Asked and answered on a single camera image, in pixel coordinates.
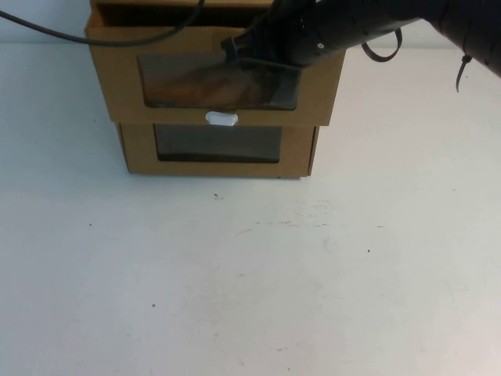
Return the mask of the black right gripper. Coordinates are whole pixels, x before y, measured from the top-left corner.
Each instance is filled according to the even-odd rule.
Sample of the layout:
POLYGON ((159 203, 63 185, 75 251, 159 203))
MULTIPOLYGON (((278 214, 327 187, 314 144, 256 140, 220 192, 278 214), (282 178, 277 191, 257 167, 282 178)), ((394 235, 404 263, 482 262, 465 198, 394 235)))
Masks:
POLYGON ((292 67, 306 67, 303 38, 308 38, 304 18, 313 1, 273 1, 268 12, 248 30, 221 41, 226 63, 255 59, 292 67))

